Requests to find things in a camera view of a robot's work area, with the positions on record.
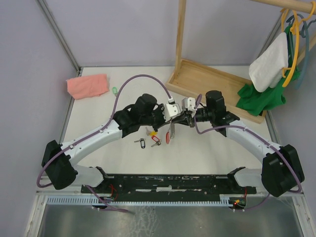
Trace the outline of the red handled keyring holder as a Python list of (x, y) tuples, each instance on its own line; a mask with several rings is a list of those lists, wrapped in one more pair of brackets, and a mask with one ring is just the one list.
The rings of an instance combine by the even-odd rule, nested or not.
[(175, 136), (175, 124), (171, 123), (165, 136), (166, 144), (169, 144), (170, 141), (174, 138), (174, 136)]

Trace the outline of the yellow tag key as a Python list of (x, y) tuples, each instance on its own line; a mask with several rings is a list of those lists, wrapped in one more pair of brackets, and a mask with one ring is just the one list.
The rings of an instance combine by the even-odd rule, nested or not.
[(147, 127), (145, 127), (145, 129), (146, 129), (146, 135), (147, 136), (156, 136), (158, 134), (154, 130), (149, 130)]

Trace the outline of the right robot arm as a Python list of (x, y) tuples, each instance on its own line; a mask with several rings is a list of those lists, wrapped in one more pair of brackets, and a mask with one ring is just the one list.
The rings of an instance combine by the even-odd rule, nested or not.
[(184, 98), (182, 105), (168, 98), (168, 120), (197, 128), (199, 122), (210, 122), (210, 131), (217, 131), (237, 142), (254, 155), (261, 163), (260, 169), (240, 167), (231, 172), (227, 189), (238, 193), (244, 187), (263, 188), (274, 197), (286, 192), (300, 193), (305, 176), (298, 153), (291, 145), (282, 146), (268, 141), (247, 127), (238, 116), (227, 111), (220, 91), (206, 93), (206, 105), (201, 106), (201, 98)]

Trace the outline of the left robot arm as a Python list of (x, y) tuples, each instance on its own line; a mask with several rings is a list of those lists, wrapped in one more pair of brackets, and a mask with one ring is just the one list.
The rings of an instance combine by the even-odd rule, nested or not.
[(41, 163), (50, 185), (56, 190), (70, 185), (87, 185), (97, 192), (105, 192), (109, 188), (109, 180), (103, 169), (78, 163), (102, 146), (137, 132), (141, 126), (152, 126), (158, 130), (171, 120), (168, 108), (173, 107), (172, 97), (167, 104), (158, 104), (154, 96), (143, 94), (134, 104), (115, 112), (106, 124), (92, 132), (63, 144), (50, 141)]

